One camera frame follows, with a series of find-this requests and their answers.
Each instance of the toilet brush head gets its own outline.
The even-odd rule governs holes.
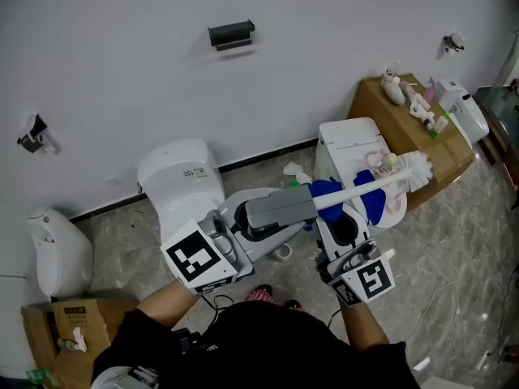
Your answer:
[[[399,168],[408,170],[409,176],[405,181],[408,193],[424,187],[432,179],[432,163],[424,152],[407,152],[398,156]]]

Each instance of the floor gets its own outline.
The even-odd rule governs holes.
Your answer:
[[[292,160],[311,175],[314,150],[307,148],[225,173],[225,193],[287,187],[294,178],[283,176],[283,167]],[[490,167],[482,158],[436,197],[408,213],[396,228],[375,237],[382,251],[394,248],[397,252],[391,260],[396,288],[370,304],[391,341],[411,335],[435,290],[452,281],[457,285],[458,311],[454,287],[449,285],[436,293],[420,328],[408,341],[411,367],[428,357],[431,361],[420,379],[435,374],[474,387],[498,388],[515,373],[513,366],[499,363],[497,354],[481,370],[475,367],[485,350],[491,351],[497,344],[502,300],[519,263],[519,215],[509,210],[513,200],[502,168]],[[119,291],[143,299],[170,282],[159,250],[157,215],[149,201],[78,226],[95,248],[92,293]],[[277,301],[297,298],[306,311],[327,323],[338,303],[315,272],[318,249],[312,234],[301,232],[290,244],[295,252],[289,261],[261,260],[254,276],[228,285],[220,293],[241,301],[257,284],[269,283]],[[503,327],[505,341],[510,343],[519,342],[519,327],[513,328],[519,314],[518,298],[514,277]],[[211,309],[199,301],[188,314],[189,323],[184,323],[204,331],[212,316]],[[331,329],[346,339],[339,316]]]

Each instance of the baseboard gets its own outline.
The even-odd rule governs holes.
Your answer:
[[[222,165],[218,169],[220,170],[220,173],[222,173],[222,174],[228,173],[230,171],[240,169],[241,167],[259,163],[260,161],[270,160],[275,157],[283,156],[283,155],[291,153],[291,152],[297,152],[299,150],[303,150],[304,148],[314,147],[317,145],[317,140],[318,139],[311,139],[308,141],[304,141],[302,143],[294,144],[292,146],[280,148],[279,150],[274,150],[273,152],[265,152],[263,154],[259,154],[258,156],[253,156],[253,157],[246,158],[244,160],[236,161],[235,163],[231,163],[229,165]],[[120,200],[119,202],[111,203],[104,207],[100,207],[99,209],[95,209],[93,211],[84,213],[83,215],[73,217],[71,219],[71,222],[73,224],[77,224],[79,222],[82,222],[83,220],[93,218],[94,216],[103,215],[104,213],[114,211],[116,209],[119,209],[120,207],[124,207],[129,204],[139,202],[140,200],[144,200],[147,198],[148,198],[148,196],[145,193],[136,194],[135,196],[131,196],[129,198]]]

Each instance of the toilet brush handle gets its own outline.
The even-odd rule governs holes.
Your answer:
[[[366,193],[369,193],[373,190],[380,189],[381,187],[386,187],[391,183],[407,180],[408,177],[409,170],[404,169],[399,171],[398,173],[393,174],[392,176],[380,178],[379,180],[365,183],[360,186],[352,187],[351,189],[345,189],[333,193],[323,194],[322,196],[314,198],[314,205],[318,211],[322,211],[323,209],[335,206],[339,203],[344,203],[345,201],[350,200],[352,198],[365,195]]]

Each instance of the cardboard box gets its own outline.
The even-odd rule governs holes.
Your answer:
[[[35,304],[21,308],[25,335],[37,369],[54,370],[58,356],[56,321],[52,305]]]
[[[83,333],[87,352],[62,349],[54,370],[60,386],[65,389],[89,389],[93,362],[110,346],[122,323],[124,314],[137,306],[134,301],[89,299],[55,302],[54,317],[59,337],[74,340],[76,327]]]
[[[401,75],[402,80],[416,83],[413,89],[423,93],[425,88],[413,75]],[[438,119],[445,112],[434,101],[431,111]],[[379,127],[388,147],[397,155],[419,150],[432,161],[431,182],[414,193],[407,194],[407,210],[413,210],[423,202],[461,176],[474,161],[474,154],[452,122],[438,135],[437,139],[424,129],[419,119],[409,114],[409,102],[394,105],[386,97],[380,78],[363,79],[355,94],[348,118],[370,117]]]

